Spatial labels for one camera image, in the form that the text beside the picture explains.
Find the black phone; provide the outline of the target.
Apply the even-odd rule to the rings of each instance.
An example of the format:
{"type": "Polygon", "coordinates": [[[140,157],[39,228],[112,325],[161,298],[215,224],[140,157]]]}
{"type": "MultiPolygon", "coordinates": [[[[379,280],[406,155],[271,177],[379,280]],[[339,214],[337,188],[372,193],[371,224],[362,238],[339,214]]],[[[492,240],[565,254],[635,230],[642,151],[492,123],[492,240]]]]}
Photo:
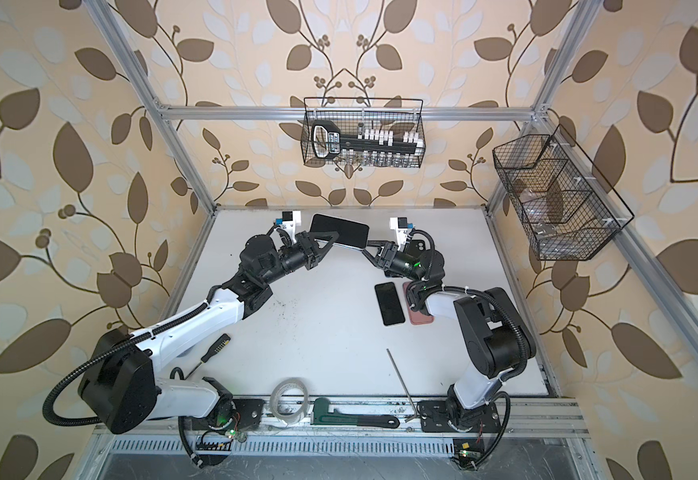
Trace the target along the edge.
{"type": "Polygon", "coordinates": [[[312,217],[310,231],[313,233],[335,232],[336,244],[356,250],[367,247],[370,227],[366,224],[324,214],[312,217]]]}

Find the black phone case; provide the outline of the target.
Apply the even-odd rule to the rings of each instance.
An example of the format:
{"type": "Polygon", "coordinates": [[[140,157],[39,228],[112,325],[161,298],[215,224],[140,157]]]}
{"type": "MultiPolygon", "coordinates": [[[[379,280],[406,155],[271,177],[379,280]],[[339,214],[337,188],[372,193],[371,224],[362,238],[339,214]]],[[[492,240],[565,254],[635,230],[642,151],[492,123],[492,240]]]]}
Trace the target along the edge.
{"type": "Polygon", "coordinates": [[[423,254],[426,251],[433,250],[434,247],[427,239],[413,239],[410,249],[415,254],[423,254]]]}

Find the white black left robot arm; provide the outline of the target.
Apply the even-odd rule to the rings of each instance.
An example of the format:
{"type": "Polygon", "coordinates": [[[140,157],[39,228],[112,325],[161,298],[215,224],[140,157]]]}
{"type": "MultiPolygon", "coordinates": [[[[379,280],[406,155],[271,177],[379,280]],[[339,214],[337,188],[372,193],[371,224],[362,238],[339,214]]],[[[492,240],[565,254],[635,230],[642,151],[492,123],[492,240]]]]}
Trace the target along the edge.
{"type": "Polygon", "coordinates": [[[58,427],[103,424],[123,434],[150,420],[203,418],[227,390],[214,378],[167,379],[161,372],[178,356],[257,312],[273,282],[316,267],[338,238],[335,232],[299,232],[282,247],[269,233],[247,240],[236,273],[210,288],[206,298],[152,326],[102,335],[94,355],[47,394],[43,418],[58,427]]]}

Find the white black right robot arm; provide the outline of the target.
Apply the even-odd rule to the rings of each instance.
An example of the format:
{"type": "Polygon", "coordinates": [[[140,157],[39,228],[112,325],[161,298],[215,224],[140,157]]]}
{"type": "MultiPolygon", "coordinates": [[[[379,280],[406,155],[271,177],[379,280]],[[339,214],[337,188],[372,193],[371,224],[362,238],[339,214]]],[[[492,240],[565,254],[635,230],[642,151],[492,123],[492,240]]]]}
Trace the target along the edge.
{"type": "Polygon", "coordinates": [[[458,323],[470,365],[448,387],[444,411],[428,413],[417,407],[423,420],[443,420],[450,429],[470,432],[482,426],[482,418],[504,411],[492,442],[474,451],[462,449],[451,461],[465,471],[476,471],[496,450],[512,413],[505,384],[520,376],[536,355],[536,343],[508,293],[495,287],[486,291],[444,283],[445,260],[433,237],[420,229],[407,229],[402,245],[390,240],[369,240],[362,253],[389,278],[408,280],[404,298],[411,313],[445,318],[458,323]]]}

